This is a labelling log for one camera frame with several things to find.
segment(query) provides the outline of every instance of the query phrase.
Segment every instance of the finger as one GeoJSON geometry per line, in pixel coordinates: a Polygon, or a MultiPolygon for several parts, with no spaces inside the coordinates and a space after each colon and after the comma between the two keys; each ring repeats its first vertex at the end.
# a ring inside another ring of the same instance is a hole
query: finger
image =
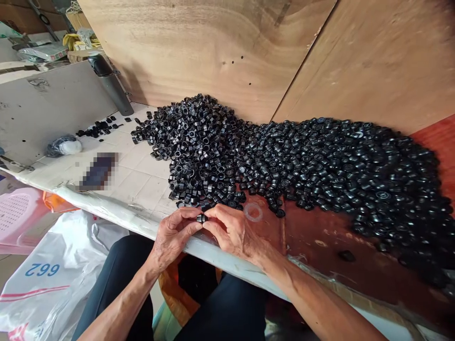
{"type": "Polygon", "coordinates": [[[186,225],[178,234],[178,237],[185,244],[190,239],[190,237],[195,234],[197,231],[202,230],[202,224],[198,222],[192,222],[186,225]]]}
{"type": "Polygon", "coordinates": [[[217,204],[204,214],[209,218],[217,218],[226,225],[227,222],[231,222],[233,218],[238,216],[239,211],[225,205],[217,204]]]}
{"type": "Polygon", "coordinates": [[[180,207],[177,211],[166,218],[169,227],[174,229],[184,219],[196,218],[202,211],[197,207],[180,207]]]}
{"type": "Polygon", "coordinates": [[[229,236],[223,228],[215,222],[208,221],[202,224],[202,227],[209,231],[218,240],[218,244],[229,243],[229,236]]]}

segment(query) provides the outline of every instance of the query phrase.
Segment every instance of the black pants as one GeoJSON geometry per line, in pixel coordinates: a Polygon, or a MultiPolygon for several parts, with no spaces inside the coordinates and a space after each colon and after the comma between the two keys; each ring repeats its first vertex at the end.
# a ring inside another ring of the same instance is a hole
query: black pants
{"type": "MultiPolygon", "coordinates": [[[[123,237],[112,246],[76,327],[73,341],[128,285],[152,247],[153,241],[140,235],[123,237]]],[[[215,291],[175,340],[264,340],[266,299],[266,291],[223,274],[215,291]]],[[[127,340],[153,340],[152,320],[152,300],[148,297],[131,326],[127,340]]]]}

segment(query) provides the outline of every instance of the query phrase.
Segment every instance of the pink plastic basket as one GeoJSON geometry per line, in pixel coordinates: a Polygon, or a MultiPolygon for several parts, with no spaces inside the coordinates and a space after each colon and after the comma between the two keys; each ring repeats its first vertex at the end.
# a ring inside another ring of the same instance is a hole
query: pink plastic basket
{"type": "Polygon", "coordinates": [[[40,239],[26,233],[49,212],[42,201],[43,192],[20,188],[0,196],[0,253],[30,254],[40,239]]]}

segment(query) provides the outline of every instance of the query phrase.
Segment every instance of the hand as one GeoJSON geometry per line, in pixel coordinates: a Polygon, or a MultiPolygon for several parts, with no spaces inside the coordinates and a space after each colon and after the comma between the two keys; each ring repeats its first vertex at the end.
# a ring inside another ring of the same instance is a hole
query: hand
{"type": "Polygon", "coordinates": [[[183,251],[190,237],[202,229],[202,224],[194,220],[201,213],[200,208],[181,207],[161,221],[147,260],[153,270],[164,271],[183,251]]]}
{"type": "Polygon", "coordinates": [[[216,205],[204,214],[209,218],[218,219],[226,227],[225,231],[214,220],[207,221],[202,225],[216,237],[220,248],[254,264],[255,255],[263,247],[263,243],[248,226],[245,214],[221,204],[216,205]]]}

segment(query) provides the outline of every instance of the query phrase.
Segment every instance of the pile of black plastic parts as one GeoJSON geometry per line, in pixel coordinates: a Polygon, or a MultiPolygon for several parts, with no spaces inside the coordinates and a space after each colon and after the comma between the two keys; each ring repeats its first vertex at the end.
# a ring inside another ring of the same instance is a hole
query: pile of black plastic parts
{"type": "Polygon", "coordinates": [[[133,140],[147,140],[152,157],[171,160],[170,198],[178,206],[242,210],[248,191],[280,218],[284,200],[346,212],[352,231],[379,239],[379,251],[399,256],[427,283],[451,286],[443,270],[455,265],[450,199],[441,195],[435,154],[410,137],[323,117],[258,126],[201,94],[147,118],[136,119],[133,140]]]}

